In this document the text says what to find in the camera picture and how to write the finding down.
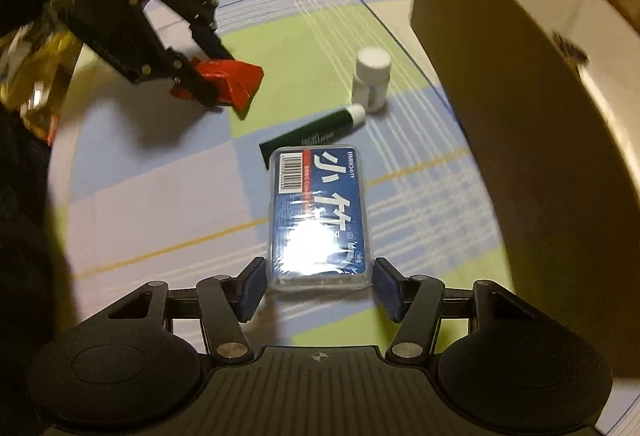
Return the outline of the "red snack packet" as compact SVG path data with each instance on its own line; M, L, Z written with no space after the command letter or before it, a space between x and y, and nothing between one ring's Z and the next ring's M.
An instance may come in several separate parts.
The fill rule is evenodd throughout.
M264 79L262 67L239 60L201 60L198 57L193 57L191 64L204 78L206 89L215 92L212 106L230 107L244 120Z

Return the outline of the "blue toothpick box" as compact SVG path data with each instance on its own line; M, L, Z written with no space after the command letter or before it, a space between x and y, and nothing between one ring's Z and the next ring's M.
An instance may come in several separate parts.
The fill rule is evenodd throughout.
M357 149L280 148L270 158L270 175L270 286L279 291L368 286L372 269Z

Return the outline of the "dark green tube white cap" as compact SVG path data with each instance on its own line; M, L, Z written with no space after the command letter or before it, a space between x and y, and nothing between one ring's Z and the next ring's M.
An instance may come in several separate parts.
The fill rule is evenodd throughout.
M311 121L285 134L277 136L259 145L265 166L274 152L280 148L313 147L320 144L332 144L366 122L367 111L361 104L350 104L323 118Z

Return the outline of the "yellow crinkly bag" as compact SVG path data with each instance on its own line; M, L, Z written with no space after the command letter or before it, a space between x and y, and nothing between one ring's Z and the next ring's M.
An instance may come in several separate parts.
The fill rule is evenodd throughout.
M52 5L35 21L1 37L1 103L36 137L52 144L82 41Z

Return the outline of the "checked tablecloth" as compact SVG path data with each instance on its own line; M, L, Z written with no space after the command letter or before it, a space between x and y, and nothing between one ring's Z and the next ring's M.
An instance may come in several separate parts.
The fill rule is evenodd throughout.
M85 50L52 150L53 223L73 320L157 279L190 288L268 251L262 142L349 103L357 52L386 49L384 109L347 143L359 153L374 255L452 288L511 276L471 151L409 26L412 0L219 0L236 58L265 77L247 115L134 86Z

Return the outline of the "white pill bottle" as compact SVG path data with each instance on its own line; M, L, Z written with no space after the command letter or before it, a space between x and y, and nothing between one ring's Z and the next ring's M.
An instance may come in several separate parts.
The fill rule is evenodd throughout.
M381 111L386 103L392 58L384 48L360 49L352 78L352 103L361 104L368 113Z

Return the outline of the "brown cardboard box white inside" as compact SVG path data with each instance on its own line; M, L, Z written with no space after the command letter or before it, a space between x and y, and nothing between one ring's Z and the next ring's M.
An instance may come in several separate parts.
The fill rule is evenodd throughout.
M414 0L411 25L482 173L518 295L639 373L639 179L516 0Z

